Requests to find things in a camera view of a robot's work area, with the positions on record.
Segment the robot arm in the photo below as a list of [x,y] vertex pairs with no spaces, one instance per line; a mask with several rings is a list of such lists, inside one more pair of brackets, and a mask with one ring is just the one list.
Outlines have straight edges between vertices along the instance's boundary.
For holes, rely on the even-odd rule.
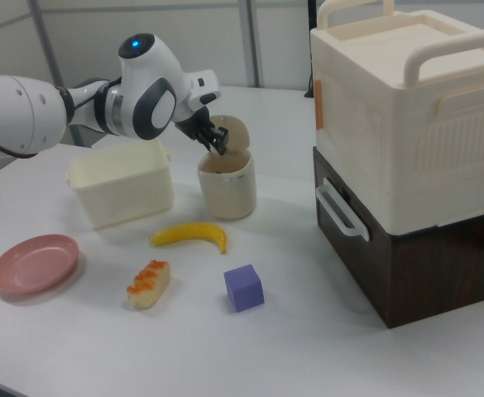
[[150,140],[172,121],[207,150],[225,153],[228,131],[215,128],[206,108],[220,96],[212,70],[185,73],[166,44],[150,34],[125,40],[118,56],[121,78],[80,88],[0,76],[0,151],[31,157],[58,144],[74,124]]
[[69,90],[74,103],[70,124],[149,140],[172,121],[208,150],[212,146],[225,153],[228,134],[214,129],[205,106],[220,96],[212,70],[185,73],[166,44],[149,34],[128,38],[118,55],[121,78]]

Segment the orange tape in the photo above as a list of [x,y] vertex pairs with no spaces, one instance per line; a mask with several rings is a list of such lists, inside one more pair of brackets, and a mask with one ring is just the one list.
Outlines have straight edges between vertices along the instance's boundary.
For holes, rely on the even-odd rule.
[[315,99],[315,128],[320,130],[324,128],[323,122],[323,92],[321,80],[314,81],[314,99]]

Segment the pink plate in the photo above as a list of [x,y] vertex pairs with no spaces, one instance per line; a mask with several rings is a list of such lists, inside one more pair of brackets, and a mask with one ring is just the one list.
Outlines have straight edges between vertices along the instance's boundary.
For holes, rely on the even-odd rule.
[[30,294],[64,279],[78,265],[75,240],[60,234],[34,237],[0,257],[0,290]]

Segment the beige cup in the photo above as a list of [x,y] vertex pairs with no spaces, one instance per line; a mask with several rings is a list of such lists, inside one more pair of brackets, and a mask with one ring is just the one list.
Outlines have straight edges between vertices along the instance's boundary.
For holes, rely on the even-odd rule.
[[211,121],[228,129],[230,144],[224,155],[210,152],[199,162],[199,184],[207,210],[217,219],[244,218],[256,207],[255,166],[247,150],[247,128],[232,116],[211,117]]

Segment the cup lid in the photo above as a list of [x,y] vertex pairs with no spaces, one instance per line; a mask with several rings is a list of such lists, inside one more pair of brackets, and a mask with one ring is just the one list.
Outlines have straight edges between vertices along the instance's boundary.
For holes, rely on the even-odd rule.
[[210,121],[216,128],[228,129],[227,153],[241,153],[249,147],[249,131],[242,120],[234,116],[217,115],[211,116]]

